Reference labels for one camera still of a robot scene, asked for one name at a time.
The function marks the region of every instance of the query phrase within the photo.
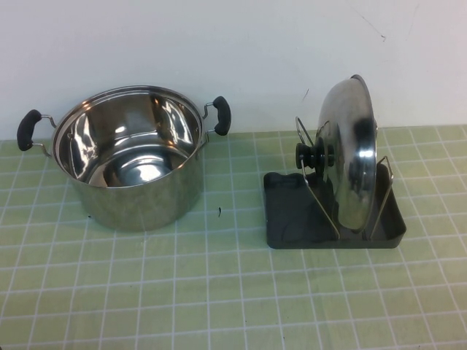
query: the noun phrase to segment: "green tile countertop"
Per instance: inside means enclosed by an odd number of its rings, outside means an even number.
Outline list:
[[[263,175],[297,172],[297,140],[213,138],[195,208],[131,235],[38,147],[0,142],[0,346],[467,349],[467,127],[380,129],[407,225],[391,250],[267,247]]]

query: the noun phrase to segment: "tile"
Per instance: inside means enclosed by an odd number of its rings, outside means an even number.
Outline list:
[[[139,334],[161,334],[172,331],[173,308],[144,308],[139,314]]]
[[[257,174],[232,174],[232,184],[234,191],[256,190],[260,186]]]
[[[234,208],[234,197],[232,193],[207,193],[206,194],[206,210],[214,211],[221,208],[233,209]]]
[[[143,260],[114,261],[110,283],[141,281]]]
[[[231,157],[249,157],[254,154],[255,142],[252,139],[231,142]]]
[[[104,310],[107,287],[76,288],[72,311]]]
[[[68,316],[37,317],[31,340],[35,343],[63,341],[67,323]]]
[[[84,221],[83,222],[60,222],[57,224],[57,236],[55,237],[55,241],[82,240],[85,236],[85,230],[86,230],[86,222]]]
[[[467,332],[458,314],[427,315],[426,320],[435,341],[467,340]]]
[[[450,157],[465,157],[467,155],[467,141],[445,143],[444,146]]]
[[[409,274],[404,265],[375,266],[379,288],[410,287]]]
[[[36,188],[13,190],[9,194],[8,206],[32,206],[36,194]]]
[[[382,292],[387,314],[389,316],[403,316],[420,314],[417,296],[413,289],[394,289]]]
[[[1,225],[24,225],[31,216],[31,207],[27,208],[5,208],[5,214],[1,220]]]
[[[263,208],[263,194],[260,191],[235,192],[235,208]]]
[[[107,310],[137,308],[139,305],[139,290],[140,286],[137,284],[109,286]]]
[[[350,322],[320,324],[319,331],[323,349],[347,350],[357,348],[357,341]]]
[[[232,191],[232,177],[228,175],[211,175],[204,177],[204,188],[206,193]]]
[[[395,341],[398,345],[416,345],[420,343],[431,343],[428,329],[423,317],[403,317],[391,319]]]
[[[224,211],[220,216],[218,211],[207,214],[207,229],[209,231],[230,230],[233,228],[235,228],[235,213],[233,211]]]
[[[135,335],[137,322],[137,310],[107,311],[102,336],[114,338]]]
[[[175,332],[207,329],[207,305],[175,306]]]
[[[465,257],[467,252],[459,237],[432,238],[431,244],[438,259],[448,257]]]
[[[370,290],[377,288],[371,268],[342,268],[342,278],[346,291]]]
[[[206,175],[229,174],[230,165],[230,158],[206,159],[204,161],[204,172]]]
[[[262,155],[258,157],[259,171],[283,171],[285,169],[284,159],[281,154]]]
[[[287,350],[319,349],[320,342],[314,325],[283,327],[284,343]]]
[[[57,222],[60,214],[60,205],[35,206],[31,215],[31,223],[40,224],[46,222]]]
[[[146,240],[145,257],[160,257],[162,255],[173,255],[175,252],[174,236],[151,235]]]
[[[72,314],[67,340],[99,339],[102,321],[101,312]]]
[[[333,254],[325,249],[304,250],[305,265],[307,268],[330,268],[337,266]]]
[[[426,160],[425,165],[431,176],[454,175],[455,169],[448,159],[444,160]]]
[[[81,242],[57,243],[52,247],[51,264],[77,263],[80,261]]]
[[[417,145],[422,159],[444,159],[447,157],[443,144],[419,144]]]
[[[337,249],[336,257],[339,266],[369,265],[368,256],[364,250]]]
[[[304,268],[300,250],[273,250],[271,259],[275,271],[303,270]]]
[[[313,297],[317,321],[349,319],[349,309],[344,294],[317,295]]]
[[[236,249],[235,230],[208,232],[207,234],[207,251],[208,252],[225,252],[225,251],[231,251],[235,249]]]
[[[337,268],[308,272],[312,293],[342,292],[341,274]]]
[[[176,261],[176,277],[198,277],[206,275],[206,257],[204,255],[181,256]]]
[[[441,194],[455,194],[466,191],[462,181],[457,177],[436,177],[433,182]]]
[[[347,295],[350,312],[355,319],[384,317],[385,310],[378,292],[359,292]]]
[[[437,262],[409,264],[407,268],[415,286],[444,284],[444,277]]]
[[[50,245],[23,246],[21,249],[19,266],[45,265],[47,264]]]
[[[440,141],[436,128],[433,126],[416,127],[411,129],[411,132],[417,144]]]
[[[210,301],[240,299],[240,278],[238,276],[211,278],[208,288]]]
[[[282,324],[313,322],[313,307],[310,296],[278,299]]]
[[[183,279],[175,281],[175,303],[207,302],[206,279]]]
[[[242,273],[270,271],[269,251],[240,252],[240,268]]]
[[[209,275],[228,275],[239,272],[238,254],[219,253],[208,255]]]
[[[422,217],[422,223],[429,236],[454,235],[455,227],[447,216]]]
[[[464,268],[467,259],[441,261],[441,267],[449,283],[458,283],[467,281],[467,273]]]
[[[37,307],[38,314],[68,313],[73,289],[42,290]]]
[[[9,293],[4,303],[4,316],[27,316],[36,313],[39,292]]]
[[[274,297],[274,280],[271,273],[242,276],[243,298]]]
[[[172,281],[145,283],[142,285],[141,307],[171,305],[173,294]]]
[[[18,268],[12,290],[40,289],[44,273],[45,268]]]
[[[49,266],[45,275],[45,288],[73,287],[77,265]]]
[[[281,350],[279,328],[247,329],[248,350]]]
[[[13,275],[13,269],[0,270],[0,292],[5,292],[8,290],[12,275]]]
[[[204,232],[206,224],[204,222],[204,213],[190,213],[185,214],[182,219],[178,221],[178,232]]]
[[[277,295],[309,294],[305,271],[275,273]]]
[[[355,330],[362,348],[394,346],[390,325],[386,319],[356,322]]]
[[[414,140],[408,128],[391,128],[384,130],[387,143],[390,146],[397,146],[400,144],[413,144]]]
[[[115,240],[114,259],[142,258],[144,254],[144,238]]]
[[[443,201],[450,214],[467,213],[467,193],[443,195]]]
[[[208,333],[176,334],[174,350],[208,349]]]
[[[82,263],[77,285],[106,284],[109,278],[110,262]]]
[[[434,260],[435,255],[428,239],[417,239],[416,241],[402,241],[401,252],[405,261]]]
[[[0,324],[0,339],[4,344],[28,343],[33,319],[4,319]]]
[[[420,160],[420,155],[418,153],[417,148],[414,145],[393,147],[391,149],[391,152],[393,153],[393,159],[396,162]]]
[[[406,179],[407,190],[411,196],[416,195],[435,195],[436,191],[433,181],[427,179]]]
[[[112,259],[113,240],[83,242],[81,261]]]
[[[211,350],[238,350],[245,348],[243,330],[211,332]]]
[[[419,288],[417,294],[425,313],[454,311],[456,309],[447,286]]]
[[[265,239],[266,229],[264,227],[239,230],[239,248],[241,250],[264,249]]]
[[[211,328],[243,327],[242,303],[214,303],[209,305]]]
[[[251,209],[236,213],[236,223],[239,229],[263,227],[265,220],[263,209]]]
[[[439,196],[427,198],[417,197],[412,200],[414,201],[415,208],[420,215],[446,214],[446,208]]]

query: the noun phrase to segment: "pot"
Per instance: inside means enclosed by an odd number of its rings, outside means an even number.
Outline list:
[[[203,190],[200,149],[209,141],[203,121],[214,106],[224,136],[227,101],[217,97],[202,117],[183,95],[155,86],[108,90],[75,106],[55,126],[31,110],[18,127],[18,147],[34,145],[70,178],[84,209],[100,224],[123,231],[161,228],[185,214]],[[47,118],[55,127],[51,154],[32,141]]]

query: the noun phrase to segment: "white grout line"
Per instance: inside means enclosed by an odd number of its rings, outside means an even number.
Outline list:
[[[384,138],[386,139],[386,143],[387,143],[386,134],[384,132],[382,134],[383,134]],[[390,153],[391,157],[393,157],[393,153],[391,152],[391,148],[388,148],[388,149],[389,149],[389,153]],[[409,188],[407,187],[407,184],[404,181],[404,178],[402,180],[403,180],[404,186],[406,188],[406,191],[409,192]],[[414,207],[414,210],[415,210],[416,214],[418,214],[418,210],[415,207],[414,201],[412,199],[410,199],[410,201],[412,202],[412,205]],[[428,334],[430,336],[431,343],[433,344],[433,346],[436,347],[436,343],[435,343],[433,334],[431,333],[431,329],[430,329],[430,326],[428,324],[428,320],[426,319],[425,312],[423,311],[422,303],[420,302],[420,298],[418,297],[417,288],[415,288],[415,283],[414,283],[414,281],[412,279],[412,275],[410,274],[409,266],[406,264],[406,259],[404,257],[404,254],[402,253],[401,246],[399,245],[397,247],[397,249],[399,250],[399,253],[401,254],[401,258],[402,258],[402,261],[404,263],[404,266],[405,266],[405,269],[406,269],[406,272],[407,272],[407,276],[409,277],[410,284],[411,284],[412,289],[413,289],[414,294],[415,294],[415,298],[417,299],[417,305],[418,305],[418,308],[420,309],[420,314],[423,317],[423,321],[425,323],[425,327],[426,327],[426,329],[428,331]]]
[[[63,211],[63,205],[65,204],[65,198],[66,198],[67,192],[68,192],[68,187],[66,187],[64,192],[63,192],[62,202],[61,202],[61,205],[60,205],[60,210],[58,212],[58,218],[60,218],[61,213]],[[52,260],[52,253],[53,253],[53,250],[54,250],[54,244],[55,244],[55,238],[57,237],[57,232],[58,232],[58,221],[55,224],[55,230],[53,232],[53,238],[52,238],[52,242],[50,243],[50,248],[49,248],[49,256],[47,258],[47,264],[45,265],[44,276],[42,277],[41,289],[40,289],[39,296],[37,297],[37,301],[36,301],[36,307],[35,307],[34,318],[33,318],[32,326],[31,326],[31,332],[29,333],[28,350],[29,350],[29,347],[32,344],[32,338],[33,338],[33,335],[34,335],[34,328],[36,327],[37,316],[38,316],[38,313],[39,313],[39,303],[41,301],[42,292],[44,291],[44,288],[45,288],[45,280],[46,280],[46,277],[47,277],[47,272],[49,270],[49,267],[51,266],[50,261]]]
[[[258,170],[258,181],[259,181],[259,185],[260,185],[260,188],[261,188],[262,185],[263,185],[263,182],[261,181],[261,176],[260,176],[260,171],[259,171],[259,159],[258,159],[258,150],[257,150],[257,147],[256,147],[255,134],[253,134],[253,147],[254,147],[254,150],[255,150],[256,167],[257,167],[257,170]],[[265,206],[264,196],[262,196],[261,199],[263,201],[263,208],[264,208],[264,206]],[[263,217],[264,217],[264,219],[266,221],[266,213],[265,212],[263,212]],[[272,251],[271,250],[269,250],[269,263],[271,264],[271,271],[274,271],[274,264],[273,264],[273,261],[272,261]],[[284,329],[283,329],[283,326],[282,326],[282,320],[281,320],[281,315],[280,315],[279,299],[277,298],[276,275],[274,273],[272,275],[272,282],[273,282],[273,285],[274,285],[274,296],[276,298],[276,308],[277,308],[277,318],[278,318],[279,329],[280,329],[280,339],[281,339],[281,342],[282,342],[282,349],[285,350]]]
[[[228,155],[231,155],[231,143],[230,140],[227,140],[228,146]],[[231,170],[231,186],[232,186],[232,206],[236,209],[235,203],[235,193],[234,191],[234,177],[232,175],[232,161],[229,160],[229,166]],[[240,263],[240,238],[239,238],[239,225],[236,217],[236,211],[233,213],[233,223],[235,224],[235,240],[236,240],[236,258],[237,264],[239,268],[239,286],[240,286],[240,303],[242,305],[242,321],[243,321],[243,340],[245,344],[245,350],[248,350],[248,339],[247,339],[247,317],[245,316],[245,304],[244,304],[244,296],[243,296],[243,281],[242,281],[242,264]]]

